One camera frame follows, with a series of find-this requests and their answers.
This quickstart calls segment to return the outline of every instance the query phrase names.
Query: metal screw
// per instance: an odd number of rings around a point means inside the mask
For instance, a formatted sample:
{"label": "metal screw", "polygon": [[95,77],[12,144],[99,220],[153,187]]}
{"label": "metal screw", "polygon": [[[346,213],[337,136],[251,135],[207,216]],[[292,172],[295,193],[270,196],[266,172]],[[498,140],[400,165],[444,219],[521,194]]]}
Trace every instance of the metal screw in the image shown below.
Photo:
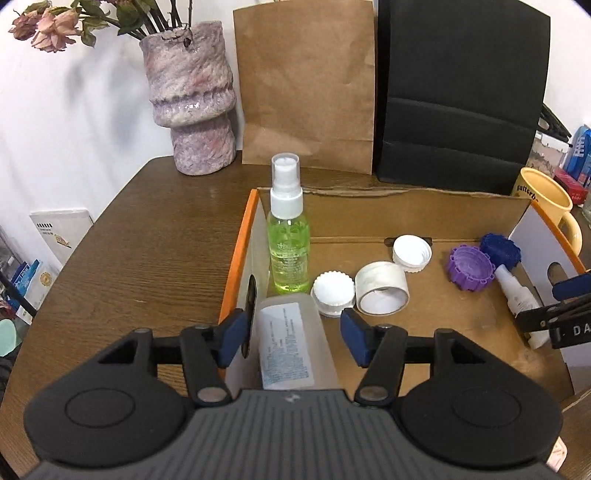
{"label": "metal screw", "polygon": [[197,398],[207,403],[217,403],[226,396],[226,391],[220,387],[204,387],[197,392]]}
{"label": "metal screw", "polygon": [[388,398],[388,390],[379,385],[369,385],[359,390],[359,396],[366,401],[382,401]]}

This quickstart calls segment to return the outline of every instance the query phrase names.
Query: purple bottle cap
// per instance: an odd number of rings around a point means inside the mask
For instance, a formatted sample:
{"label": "purple bottle cap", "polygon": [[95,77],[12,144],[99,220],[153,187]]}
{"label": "purple bottle cap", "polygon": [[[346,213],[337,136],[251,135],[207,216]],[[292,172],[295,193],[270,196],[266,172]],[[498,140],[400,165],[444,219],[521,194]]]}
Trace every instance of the purple bottle cap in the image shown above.
{"label": "purple bottle cap", "polygon": [[449,255],[449,279],[462,290],[482,290],[495,278],[494,271],[490,257],[478,247],[460,245]]}

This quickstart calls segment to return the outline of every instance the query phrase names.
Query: white wall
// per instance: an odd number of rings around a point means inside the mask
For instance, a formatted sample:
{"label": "white wall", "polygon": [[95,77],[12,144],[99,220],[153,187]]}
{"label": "white wall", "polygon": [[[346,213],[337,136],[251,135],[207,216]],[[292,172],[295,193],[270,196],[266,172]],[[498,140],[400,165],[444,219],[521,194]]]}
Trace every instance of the white wall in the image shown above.
{"label": "white wall", "polygon": [[[29,213],[86,208],[96,219],[150,158],[170,154],[171,144],[168,130],[152,121],[137,41],[108,28],[97,32],[94,50],[80,43],[57,54],[34,50],[5,32],[12,9],[30,1],[14,0],[0,12],[0,225],[26,260],[58,267]],[[181,16],[186,3],[178,2]],[[232,10],[253,3],[194,3],[195,21],[222,20],[237,89]],[[526,3],[552,18],[545,101],[574,132],[591,121],[591,19],[573,0]]]}
{"label": "white wall", "polygon": [[574,134],[591,125],[591,17],[573,0],[524,0],[550,17],[544,102]]}

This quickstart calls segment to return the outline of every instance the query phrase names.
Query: dried flower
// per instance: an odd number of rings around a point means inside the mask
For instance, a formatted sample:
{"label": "dried flower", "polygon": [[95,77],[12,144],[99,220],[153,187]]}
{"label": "dried flower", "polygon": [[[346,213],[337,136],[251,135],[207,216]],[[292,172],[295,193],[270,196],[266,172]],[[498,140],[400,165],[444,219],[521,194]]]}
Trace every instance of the dried flower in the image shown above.
{"label": "dried flower", "polygon": [[45,10],[37,24],[38,31],[31,40],[31,45],[42,51],[63,51],[67,44],[75,43],[68,35],[80,35],[77,24],[78,12],[74,8],[59,15]]}
{"label": "dried flower", "polygon": [[22,14],[12,22],[13,27],[8,33],[14,35],[17,40],[28,40],[35,34],[40,19],[41,14],[37,10]]}

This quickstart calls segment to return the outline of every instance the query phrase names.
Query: white spray nozzle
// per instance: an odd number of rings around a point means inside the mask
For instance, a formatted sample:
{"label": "white spray nozzle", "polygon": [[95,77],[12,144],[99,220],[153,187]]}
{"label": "white spray nozzle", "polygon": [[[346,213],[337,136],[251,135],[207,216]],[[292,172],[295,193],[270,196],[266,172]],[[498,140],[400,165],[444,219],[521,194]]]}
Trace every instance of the white spray nozzle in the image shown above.
{"label": "white spray nozzle", "polygon": [[271,171],[271,213],[280,219],[297,217],[304,208],[300,158],[293,153],[278,153],[271,159]]}
{"label": "white spray nozzle", "polygon": [[501,289],[508,299],[517,293],[521,288],[521,283],[504,265],[499,265],[495,270],[495,277],[501,284]]}
{"label": "white spray nozzle", "polygon": [[300,159],[293,153],[279,153],[272,160],[273,191],[277,196],[300,194]]}

